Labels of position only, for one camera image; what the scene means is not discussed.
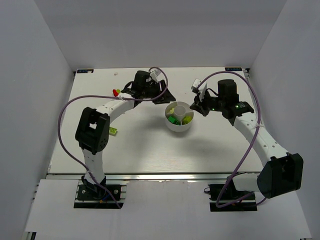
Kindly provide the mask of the dark green lego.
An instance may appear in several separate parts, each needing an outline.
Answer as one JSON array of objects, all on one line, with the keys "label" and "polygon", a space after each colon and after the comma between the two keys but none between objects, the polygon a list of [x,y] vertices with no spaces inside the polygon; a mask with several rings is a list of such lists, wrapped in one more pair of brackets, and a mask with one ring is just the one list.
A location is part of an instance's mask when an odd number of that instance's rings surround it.
[{"label": "dark green lego", "polygon": [[174,116],[169,116],[168,121],[174,125],[179,125],[179,121]]}]

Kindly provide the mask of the red curved lego with green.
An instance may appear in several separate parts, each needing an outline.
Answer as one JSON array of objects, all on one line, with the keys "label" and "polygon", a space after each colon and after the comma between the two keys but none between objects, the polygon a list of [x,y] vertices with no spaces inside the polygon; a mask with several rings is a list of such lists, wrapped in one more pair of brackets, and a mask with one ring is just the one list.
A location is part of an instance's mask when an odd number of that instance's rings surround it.
[{"label": "red curved lego with green", "polygon": [[121,90],[120,89],[113,89],[112,93],[113,93],[114,97],[117,97],[121,93]]}]

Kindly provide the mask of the lime green lego plate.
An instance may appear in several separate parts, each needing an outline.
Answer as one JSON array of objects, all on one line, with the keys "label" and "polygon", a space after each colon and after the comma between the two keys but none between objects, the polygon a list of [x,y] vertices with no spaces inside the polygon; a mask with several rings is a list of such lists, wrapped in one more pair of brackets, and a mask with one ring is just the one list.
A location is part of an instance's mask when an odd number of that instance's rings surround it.
[{"label": "lime green lego plate", "polygon": [[116,136],[117,133],[118,133],[118,129],[117,128],[114,128],[114,127],[109,127],[109,135],[111,136]]}]

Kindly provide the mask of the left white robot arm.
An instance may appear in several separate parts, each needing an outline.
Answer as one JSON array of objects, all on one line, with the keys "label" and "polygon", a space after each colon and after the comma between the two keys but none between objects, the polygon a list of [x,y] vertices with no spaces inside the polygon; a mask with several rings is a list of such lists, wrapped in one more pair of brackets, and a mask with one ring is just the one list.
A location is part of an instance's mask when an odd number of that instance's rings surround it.
[{"label": "left white robot arm", "polygon": [[86,107],[82,111],[75,139],[79,143],[88,168],[82,177],[85,186],[96,191],[106,182],[102,151],[109,140],[110,124],[116,118],[134,109],[143,101],[151,101],[155,105],[176,101],[168,90],[168,78],[158,79],[163,73],[157,67],[152,67],[149,71],[139,70],[134,80],[127,83],[115,99],[97,108]]}]

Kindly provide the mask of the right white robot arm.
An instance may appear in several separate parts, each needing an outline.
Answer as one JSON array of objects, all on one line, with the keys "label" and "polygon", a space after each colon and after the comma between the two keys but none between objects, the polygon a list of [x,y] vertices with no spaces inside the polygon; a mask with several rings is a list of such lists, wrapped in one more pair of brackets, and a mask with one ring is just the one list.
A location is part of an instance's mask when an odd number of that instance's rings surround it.
[{"label": "right white robot arm", "polygon": [[218,94],[211,96],[207,84],[196,79],[191,87],[196,94],[190,108],[204,117],[211,111],[222,116],[249,142],[259,157],[263,169],[260,173],[237,173],[231,186],[239,192],[258,192],[270,199],[299,190],[302,183],[303,158],[291,154],[280,146],[246,101],[240,101],[237,85],[232,79],[218,81]]}]

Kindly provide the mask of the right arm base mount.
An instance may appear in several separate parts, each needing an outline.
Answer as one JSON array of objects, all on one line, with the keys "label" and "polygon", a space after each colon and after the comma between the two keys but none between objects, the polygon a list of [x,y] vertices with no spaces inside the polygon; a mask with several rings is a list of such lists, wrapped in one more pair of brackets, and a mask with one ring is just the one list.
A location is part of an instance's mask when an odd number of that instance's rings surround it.
[{"label": "right arm base mount", "polygon": [[[216,201],[224,184],[209,184],[203,192],[209,196],[209,207],[211,212],[255,212],[257,211],[256,197],[254,194],[245,198],[241,202],[237,201],[226,207],[216,207]],[[237,191],[235,189],[226,189],[219,201],[220,205],[234,201],[248,194],[248,191]]]}]

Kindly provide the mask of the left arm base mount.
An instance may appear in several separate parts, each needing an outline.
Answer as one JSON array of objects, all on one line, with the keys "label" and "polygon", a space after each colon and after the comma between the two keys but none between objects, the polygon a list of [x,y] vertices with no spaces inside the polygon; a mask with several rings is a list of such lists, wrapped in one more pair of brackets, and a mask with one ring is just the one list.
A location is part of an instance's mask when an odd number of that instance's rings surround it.
[{"label": "left arm base mount", "polygon": [[76,189],[73,208],[74,209],[121,209],[126,198],[126,186],[121,184],[107,184],[106,188],[113,195],[116,202],[111,195],[104,189],[98,188],[98,192],[87,188],[83,183],[79,183]]}]

